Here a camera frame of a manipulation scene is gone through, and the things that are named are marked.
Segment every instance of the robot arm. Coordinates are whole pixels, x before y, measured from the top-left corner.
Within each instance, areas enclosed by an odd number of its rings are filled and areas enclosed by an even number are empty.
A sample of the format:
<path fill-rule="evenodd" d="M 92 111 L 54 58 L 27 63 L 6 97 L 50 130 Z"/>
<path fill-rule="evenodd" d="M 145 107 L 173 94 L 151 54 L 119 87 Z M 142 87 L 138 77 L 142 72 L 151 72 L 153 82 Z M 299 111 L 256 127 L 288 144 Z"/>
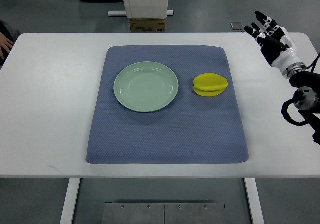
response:
<path fill-rule="evenodd" d="M 297 56 L 297 46 L 288 31 L 263 13 L 256 11 L 255 14 L 263 29 L 252 23 L 252 27 L 246 26 L 244 30 L 255 38 L 267 62 L 272 67 L 278 68 L 282 75 L 289 79 L 290 84 L 298 88 L 293 98 L 283 104 L 281 110 L 283 117 L 297 126 L 310 124 L 315 130 L 313 139 L 320 144 L 320 119 L 314 115 L 320 113 L 320 74 L 314 73 L 320 54 L 307 68 Z M 290 117 L 288 113 L 290 104 L 294 104 L 304 117 L 303 122 L 297 122 Z"/>

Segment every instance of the person's hand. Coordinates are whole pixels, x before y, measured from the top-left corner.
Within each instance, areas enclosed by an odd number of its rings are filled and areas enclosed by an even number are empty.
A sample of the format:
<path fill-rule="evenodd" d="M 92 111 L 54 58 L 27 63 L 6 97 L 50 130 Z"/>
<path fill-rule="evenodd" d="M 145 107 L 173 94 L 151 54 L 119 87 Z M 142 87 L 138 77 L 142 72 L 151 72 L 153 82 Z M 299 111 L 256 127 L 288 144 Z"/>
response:
<path fill-rule="evenodd" d="M 5 37 L 3 33 L 0 32 L 0 58 L 4 59 L 4 53 L 2 49 L 4 49 L 7 53 L 10 53 L 15 43 L 13 43 L 10 39 Z"/>
<path fill-rule="evenodd" d="M 252 23 L 252 28 L 246 26 L 244 30 L 255 38 L 267 62 L 278 68 L 285 78 L 290 78 L 297 70 L 305 70 L 306 66 L 297 56 L 297 46 L 288 31 L 265 14 L 259 11 L 255 14 L 263 28 Z"/>

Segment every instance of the blue placemat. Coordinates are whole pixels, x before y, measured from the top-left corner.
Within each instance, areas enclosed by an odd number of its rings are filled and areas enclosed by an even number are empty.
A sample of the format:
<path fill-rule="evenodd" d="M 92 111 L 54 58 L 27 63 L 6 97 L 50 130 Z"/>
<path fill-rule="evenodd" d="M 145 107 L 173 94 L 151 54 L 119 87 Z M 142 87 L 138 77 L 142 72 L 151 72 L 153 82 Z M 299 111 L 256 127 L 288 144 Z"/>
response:
<path fill-rule="evenodd" d="M 116 76 L 127 66 L 155 61 L 168 66 L 179 91 L 167 107 L 139 113 L 115 97 Z M 225 92 L 198 96 L 193 79 L 213 72 L 228 79 Z M 240 163 L 249 158 L 226 54 L 203 45 L 111 47 L 105 59 L 86 160 L 89 163 Z"/>

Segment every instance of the metal plate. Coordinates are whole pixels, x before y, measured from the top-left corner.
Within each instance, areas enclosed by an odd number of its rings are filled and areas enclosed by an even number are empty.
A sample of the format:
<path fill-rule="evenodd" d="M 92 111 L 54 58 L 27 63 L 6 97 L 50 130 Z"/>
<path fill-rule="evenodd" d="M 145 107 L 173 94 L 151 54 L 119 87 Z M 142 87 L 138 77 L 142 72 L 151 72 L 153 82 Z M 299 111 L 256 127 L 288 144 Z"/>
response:
<path fill-rule="evenodd" d="M 102 224 L 164 224 L 163 203 L 105 203 Z"/>
<path fill-rule="evenodd" d="M 227 224 L 221 203 L 105 203 L 102 224 Z"/>
<path fill-rule="evenodd" d="M 166 203 L 165 224 L 227 224 L 222 203 Z"/>

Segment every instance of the plate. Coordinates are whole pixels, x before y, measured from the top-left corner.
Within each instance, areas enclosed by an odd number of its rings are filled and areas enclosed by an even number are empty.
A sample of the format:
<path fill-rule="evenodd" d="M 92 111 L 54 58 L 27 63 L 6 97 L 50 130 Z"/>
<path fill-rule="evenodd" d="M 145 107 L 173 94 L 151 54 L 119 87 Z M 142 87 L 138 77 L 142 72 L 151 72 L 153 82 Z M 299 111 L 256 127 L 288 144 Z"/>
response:
<path fill-rule="evenodd" d="M 114 81 L 117 100 L 137 112 L 153 112 L 166 107 L 177 95 L 179 82 L 167 66 L 151 61 L 134 63 Z"/>

